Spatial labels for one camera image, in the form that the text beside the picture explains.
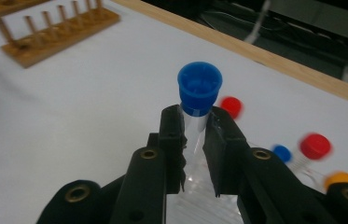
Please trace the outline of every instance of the blue cap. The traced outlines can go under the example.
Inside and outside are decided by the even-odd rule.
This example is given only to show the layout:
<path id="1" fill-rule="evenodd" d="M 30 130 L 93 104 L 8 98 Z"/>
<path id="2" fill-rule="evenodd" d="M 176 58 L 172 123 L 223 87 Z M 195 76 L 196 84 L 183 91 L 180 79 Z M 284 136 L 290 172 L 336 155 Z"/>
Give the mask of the blue cap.
<path id="1" fill-rule="evenodd" d="M 272 152 L 275 153 L 275 155 L 277 155 L 284 163 L 287 163 L 292 159 L 292 153 L 284 146 L 277 145 L 272 149 Z"/>
<path id="2" fill-rule="evenodd" d="M 177 76 L 183 110 L 192 117 L 206 115 L 216 101 L 222 85 L 222 75 L 209 63 L 185 65 Z"/>

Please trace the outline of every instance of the test tube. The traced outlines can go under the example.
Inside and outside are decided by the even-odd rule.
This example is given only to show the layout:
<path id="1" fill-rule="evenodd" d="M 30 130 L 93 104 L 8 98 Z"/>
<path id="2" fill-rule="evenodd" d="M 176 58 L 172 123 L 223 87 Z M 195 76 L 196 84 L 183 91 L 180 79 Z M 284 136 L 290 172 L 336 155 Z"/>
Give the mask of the test tube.
<path id="1" fill-rule="evenodd" d="M 187 161 L 185 173 L 191 178 L 191 170 L 198 164 L 194 156 L 203 147 L 206 121 L 222 85 L 222 76 L 213 65 L 195 62 L 179 71 L 177 81 L 187 138 L 183 152 Z"/>
<path id="2" fill-rule="evenodd" d="M 297 174 L 312 161 L 324 159 L 331 151 L 332 145 L 327 138 L 319 133 L 309 133 L 299 142 L 299 147 L 293 150 L 293 160 L 287 166 Z"/>

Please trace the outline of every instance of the wooden rack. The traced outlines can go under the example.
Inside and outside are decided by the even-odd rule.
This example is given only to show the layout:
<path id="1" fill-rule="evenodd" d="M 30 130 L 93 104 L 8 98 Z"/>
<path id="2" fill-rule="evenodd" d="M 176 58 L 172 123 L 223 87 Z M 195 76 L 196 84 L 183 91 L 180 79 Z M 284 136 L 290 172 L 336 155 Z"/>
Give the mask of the wooden rack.
<path id="1" fill-rule="evenodd" d="M 13 39 L 11 32 L 2 19 L 10 13 L 32 7 L 47 0 L 5 0 L 0 1 L 0 32 L 7 41 L 2 50 L 24 68 L 47 59 L 51 55 L 69 48 L 75 43 L 94 35 L 107 26 L 119 21 L 119 15 L 103 8 L 101 0 L 95 0 L 96 8 L 91 1 L 86 1 L 87 11 L 79 13 L 77 1 L 72 1 L 75 17 L 66 17 L 65 7 L 58 6 L 61 22 L 51 23 L 47 11 L 42 12 L 47 25 L 46 29 L 37 30 L 32 17 L 25 16 L 25 22 L 31 34 L 20 39 Z"/>

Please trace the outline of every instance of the white surface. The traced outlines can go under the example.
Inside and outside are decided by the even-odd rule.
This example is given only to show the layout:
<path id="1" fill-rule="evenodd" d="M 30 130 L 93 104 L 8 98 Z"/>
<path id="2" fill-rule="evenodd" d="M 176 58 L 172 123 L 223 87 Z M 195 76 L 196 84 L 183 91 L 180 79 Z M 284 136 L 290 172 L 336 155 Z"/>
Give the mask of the white surface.
<path id="1" fill-rule="evenodd" d="M 7 24 L 13 33 L 26 34 L 21 16 L 40 15 L 56 4 L 9 16 Z M 250 142 L 293 147 L 304 134 L 319 132 L 335 152 L 313 168 L 348 172 L 347 101 L 107 5 L 120 14 L 120 23 L 28 69 L 0 50 L 0 223 L 35 223 L 54 193 L 71 181 L 103 186 L 123 175 L 132 153 L 158 131 L 161 110 L 179 103 L 177 72 L 194 61 L 220 69 L 220 96 L 244 102 L 237 123 Z"/>

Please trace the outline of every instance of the plastic tube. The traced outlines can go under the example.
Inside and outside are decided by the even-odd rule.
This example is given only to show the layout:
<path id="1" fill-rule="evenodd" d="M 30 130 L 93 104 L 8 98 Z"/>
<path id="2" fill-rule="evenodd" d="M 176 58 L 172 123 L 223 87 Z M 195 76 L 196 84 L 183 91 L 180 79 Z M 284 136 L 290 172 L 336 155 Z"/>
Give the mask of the plastic tube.
<path id="1" fill-rule="evenodd" d="M 307 168 L 313 161 L 320 161 L 330 154 L 332 145 L 322 134 L 309 133 L 299 143 L 299 147 L 293 150 L 293 161 L 287 166 L 297 174 Z"/>

